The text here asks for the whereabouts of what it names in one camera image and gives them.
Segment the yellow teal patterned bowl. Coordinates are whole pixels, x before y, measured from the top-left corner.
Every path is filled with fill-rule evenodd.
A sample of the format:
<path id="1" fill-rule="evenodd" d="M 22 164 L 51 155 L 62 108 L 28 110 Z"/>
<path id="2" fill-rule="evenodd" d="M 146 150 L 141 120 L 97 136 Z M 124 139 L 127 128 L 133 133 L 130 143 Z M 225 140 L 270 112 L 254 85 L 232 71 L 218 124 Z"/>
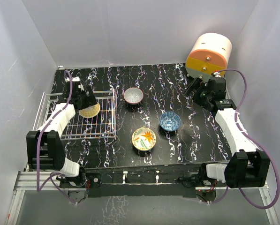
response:
<path id="1" fill-rule="evenodd" d="M 100 111 L 100 104 L 97 103 L 93 106 L 80 110 L 79 114 L 80 116 L 89 119 L 97 116 L 99 111 Z"/>

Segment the grey bowl red rim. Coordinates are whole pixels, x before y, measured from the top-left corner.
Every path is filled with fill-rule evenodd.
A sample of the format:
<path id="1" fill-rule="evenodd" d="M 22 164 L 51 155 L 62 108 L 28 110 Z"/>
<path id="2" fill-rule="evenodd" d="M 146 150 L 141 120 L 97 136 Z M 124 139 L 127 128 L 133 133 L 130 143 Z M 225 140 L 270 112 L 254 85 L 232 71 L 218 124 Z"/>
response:
<path id="1" fill-rule="evenodd" d="M 128 104 L 137 105 L 143 100 L 144 93 L 139 88 L 131 87 L 124 91 L 123 98 Z"/>

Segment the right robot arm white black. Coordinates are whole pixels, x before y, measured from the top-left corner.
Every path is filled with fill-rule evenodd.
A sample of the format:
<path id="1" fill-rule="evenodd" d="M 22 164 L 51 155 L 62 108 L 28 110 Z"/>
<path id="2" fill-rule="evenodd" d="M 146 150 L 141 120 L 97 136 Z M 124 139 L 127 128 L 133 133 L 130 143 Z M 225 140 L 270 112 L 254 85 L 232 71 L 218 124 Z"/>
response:
<path id="1" fill-rule="evenodd" d="M 240 131 L 235 121 L 236 105 L 226 98 L 226 81 L 223 77 L 211 76 L 207 82 L 194 78 L 186 88 L 185 95 L 192 91 L 194 103 L 213 113 L 222 129 L 232 158 L 228 163 L 203 163 L 199 170 L 199 182 L 204 186 L 215 180 L 226 183 L 229 188 L 262 187 L 268 174 L 270 159 Z"/>

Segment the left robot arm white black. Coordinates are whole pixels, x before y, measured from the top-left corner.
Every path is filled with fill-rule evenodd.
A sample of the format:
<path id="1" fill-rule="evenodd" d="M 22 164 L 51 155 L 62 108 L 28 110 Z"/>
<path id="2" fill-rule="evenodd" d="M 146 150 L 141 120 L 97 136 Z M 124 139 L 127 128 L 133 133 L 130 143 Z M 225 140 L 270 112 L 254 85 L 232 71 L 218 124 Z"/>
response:
<path id="1" fill-rule="evenodd" d="M 67 78 L 66 85 L 50 117 L 38 130 L 26 135 L 28 165 L 37 174 L 40 170 L 55 171 L 64 176 L 64 182 L 82 187 L 87 176 L 79 163 L 66 157 L 61 136 L 77 112 L 98 103 L 92 88 L 84 87 L 79 77 L 72 81 Z"/>

